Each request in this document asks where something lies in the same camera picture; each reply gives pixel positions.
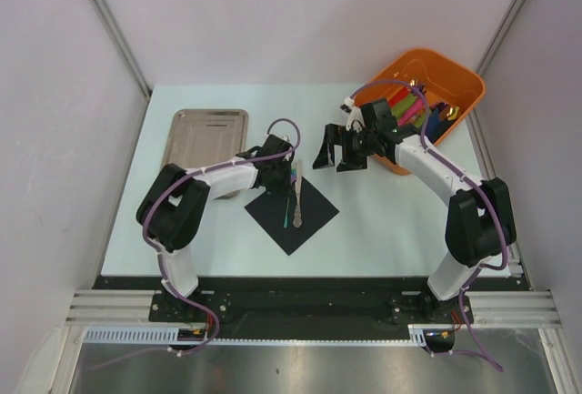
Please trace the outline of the iridescent rainbow fork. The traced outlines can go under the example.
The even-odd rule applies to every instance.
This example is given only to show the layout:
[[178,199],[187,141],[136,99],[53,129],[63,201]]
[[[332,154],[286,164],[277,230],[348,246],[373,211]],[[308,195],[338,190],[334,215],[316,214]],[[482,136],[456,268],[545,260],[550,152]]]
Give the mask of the iridescent rainbow fork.
[[295,182],[296,182],[296,169],[294,167],[292,167],[291,173],[290,173],[290,188],[289,188],[289,192],[288,192],[287,198],[286,198],[286,208],[285,208],[285,216],[284,216],[284,224],[283,224],[283,228],[285,228],[285,229],[288,228],[290,201],[291,201],[292,194],[295,192]]

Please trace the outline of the ornate silver knife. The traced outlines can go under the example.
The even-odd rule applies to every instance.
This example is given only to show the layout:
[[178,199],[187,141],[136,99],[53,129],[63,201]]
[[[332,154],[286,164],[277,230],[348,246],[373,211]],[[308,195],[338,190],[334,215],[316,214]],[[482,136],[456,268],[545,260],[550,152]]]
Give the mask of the ornate silver knife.
[[295,228],[299,228],[302,226],[301,190],[303,181],[303,165],[301,160],[296,161],[295,169],[296,169],[296,182],[295,182],[296,205],[294,209],[293,226]]

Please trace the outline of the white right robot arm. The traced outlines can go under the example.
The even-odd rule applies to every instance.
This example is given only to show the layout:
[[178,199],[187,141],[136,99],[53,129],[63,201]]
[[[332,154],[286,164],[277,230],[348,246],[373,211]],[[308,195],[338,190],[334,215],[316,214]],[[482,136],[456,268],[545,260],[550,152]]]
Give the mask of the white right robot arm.
[[421,315],[440,322],[481,270],[507,266],[507,249],[517,238],[508,186],[498,177],[478,180],[456,166],[423,129],[399,125],[385,99],[360,107],[348,99],[344,108],[349,112],[346,123],[324,128],[314,169],[363,170],[368,157],[377,155],[415,175],[447,206],[447,254],[419,300]]

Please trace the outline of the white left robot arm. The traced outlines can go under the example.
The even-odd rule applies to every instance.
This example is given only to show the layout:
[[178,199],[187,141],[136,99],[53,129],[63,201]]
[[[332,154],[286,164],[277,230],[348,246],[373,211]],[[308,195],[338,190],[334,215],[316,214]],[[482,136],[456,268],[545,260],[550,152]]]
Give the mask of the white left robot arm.
[[163,287],[172,295],[169,309],[179,319],[195,318],[201,309],[193,293],[199,284],[191,243],[206,204],[238,191],[263,187],[287,193],[291,188],[291,163],[295,148],[270,134],[255,146],[210,167],[162,167],[138,207],[135,219],[142,237],[156,252]]

